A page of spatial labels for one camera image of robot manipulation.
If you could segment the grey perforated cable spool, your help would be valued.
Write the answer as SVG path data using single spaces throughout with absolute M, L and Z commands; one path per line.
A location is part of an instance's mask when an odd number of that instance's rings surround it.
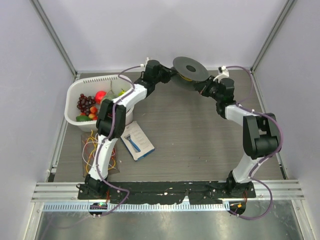
M 195 91 L 194 83 L 205 81 L 210 77 L 208 70 L 192 58 L 179 56 L 172 64 L 179 72 L 179 76 L 172 77 L 171 81 L 184 90 Z

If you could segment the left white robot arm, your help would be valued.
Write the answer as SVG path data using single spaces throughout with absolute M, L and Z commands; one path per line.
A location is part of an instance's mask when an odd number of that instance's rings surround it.
M 166 84 L 177 74 L 176 70 L 162 65 L 157 60 L 148 60 L 145 64 L 124 69 L 117 75 L 118 78 L 129 83 L 130 88 L 113 100 L 101 101 L 96 121 L 97 150 L 90 173 L 85 177 L 84 184 L 78 186 L 80 200 L 100 200 L 107 195 L 109 189 L 125 192 L 125 200 L 129 197 L 128 189 L 108 182 L 108 172 L 103 172 L 105 165 L 109 164 L 116 142 L 124 133 L 126 111 L 146 99 L 155 90 L 156 84 Z

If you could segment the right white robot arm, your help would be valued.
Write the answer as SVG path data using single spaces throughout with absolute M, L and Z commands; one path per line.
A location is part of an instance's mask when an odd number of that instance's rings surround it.
M 260 113 L 244 108 L 234 100 L 234 81 L 230 78 L 209 79 L 196 83 L 194 89 L 203 97 L 216 101 L 216 111 L 224 119 L 242 127 L 244 154 L 228 175 L 223 187 L 233 198 L 250 188 L 254 174 L 283 145 L 281 129 L 272 113 Z

